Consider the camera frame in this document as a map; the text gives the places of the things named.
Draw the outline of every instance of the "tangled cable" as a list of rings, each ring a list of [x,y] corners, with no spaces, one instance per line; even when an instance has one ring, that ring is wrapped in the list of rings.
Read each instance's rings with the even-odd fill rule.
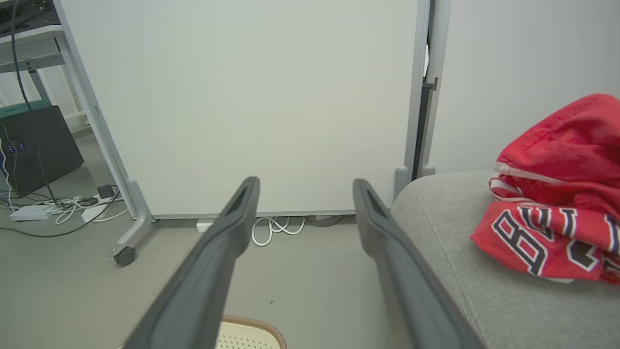
[[[83,210],[83,209],[89,209],[91,207],[95,207],[95,206],[99,206],[99,205],[104,205],[108,202],[100,202],[98,204],[94,204],[94,205],[82,205],[80,204],[80,202],[82,202],[84,198],[81,195],[78,196],[74,196],[70,199],[66,199],[66,200],[62,200],[60,201],[60,204],[62,204],[63,206],[66,206],[68,208],[65,207],[58,207],[56,205],[55,202],[53,201],[42,201],[42,202],[38,202],[35,205],[45,205],[47,206],[47,208],[44,210],[45,212],[49,212],[51,214],[56,214],[58,213],[58,211],[61,211],[60,214],[58,215],[58,217],[56,218],[56,224],[62,224],[65,223],[67,220],[69,220],[69,218],[71,218],[71,216],[73,215],[73,212],[79,211],[79,210]],[[113,202],[117,202],[117,201],[121,201],[122,198],[120,199],[114,199]],[[115,215],[114,217],[110,217],[110,218],[105,218],[105,219],[97,219],[94,220],[94,222],[105,222],[107,220],[111,220],[114,219],[118,216],[120,216],[121,214]]]
[[[284,224],[284,226],[280,225],[280,223],[278,223],[277,219],[279,217],[261,217],[259,219],[256,220],[256,222],[254,222],[254,226],[252,226],[252,241],[254,241],[254,243],[258,246],[267,246],[270,242],[271,239],[273,237],[273,233],[279,233],[279,232],[285,232],[288,235],[296,235],[298,234],[301,229],[304,228],[304,223],[306,222],[306,218],[302,217],[301,218],[301,226],[299,227],[299,229],[297,229],[297,231],[295,232],[291,232],[289,230],[287,230],[286,228],[288,227],[288,223],[291,221],[291,217],[287,217],[286,218],[286,223]],[[261,221],[261,220],[265,220],[268,219],[269,220],[269,238],[267,239],[267,242],[258,242],[256,241],[256,236],[254,235],[254,229],[256,228],[256,225]],[[277,225],[279,229],[276,229],[273,227],[273,225]]]

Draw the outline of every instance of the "black computer case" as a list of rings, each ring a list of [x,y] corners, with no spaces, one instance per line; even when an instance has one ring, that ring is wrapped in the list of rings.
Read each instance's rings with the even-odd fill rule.
[[[1,118],[0,138],[9,183],[19,194],[32,193],[84,162],[58,106]]]

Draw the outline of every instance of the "whiteboard leg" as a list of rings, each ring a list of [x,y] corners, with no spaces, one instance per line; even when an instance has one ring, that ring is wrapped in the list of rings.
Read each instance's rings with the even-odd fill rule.
[[[394,200],[398,197],[403,189],[411,182],[409,177],[409,169],[406,166],[398,166],[394,171]]]
[[[135,239],[150,223],[153,222],[153,216],[149,207],[146,205],[144,196],[140,191],[138,182],[135,179],[128,179],[125,181],[131,200],[136,208],[136,220],[133,221],[133,225],[121,236],[114,247],[112,247],[110,256],[119,254],[129,243]]]

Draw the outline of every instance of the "red hoodie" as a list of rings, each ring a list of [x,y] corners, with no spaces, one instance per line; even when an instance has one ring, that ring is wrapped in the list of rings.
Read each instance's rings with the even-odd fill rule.
[[[620,284],[620,101],[593,94],[509,144],[471,238],[508,268]]]

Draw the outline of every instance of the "jersey lettering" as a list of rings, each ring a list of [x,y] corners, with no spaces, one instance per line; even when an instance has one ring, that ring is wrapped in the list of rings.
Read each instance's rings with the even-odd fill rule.
[[[618,233],[620,233],[620,227],[618,222],[610,215],[605,215],[605,222],[609,225],[609,252],[617,255],[620,252]]]
[[[604,261],[603,262],[603,267],[606,270],[608,270],[608,271],[610,271],[610,272],[620,276],[620,265],[618,265],[613,260],[611,260],[611,259],[609,259],[607,257],[604,257],[603,261]]]
[[[538,210],[538,223],[534,223],[534,220],[532,219],[532,207],[519,207],[521,218],[523,218],[523,221],[528,228],[541,233],[547,238],[547,240],[553,241],[553,230],[549,228],[549,223],[551,222],[551,209],[540,207],[537,207],[536,209]]]
[[[547,261],[547,249],[512,217],[509,210],[505,210],[495,220],[493,230],[521,260],[529,265],[528,271],[530,273],[541,275]],[[524,249],[524,245],[522,245],[524,243],[529,246],[533,254]]]
[[[560,209],[560,212],[564,215],[564,229],[562,233],[570,238],[574,238],[577,229],[577,210]]]
[[[598,264],[598,260],[592,257],[594,251],[596,251],[595,246],[578,240],[572,240],[569,245],[566,246],[569,260],[585,271],[592,271]]]

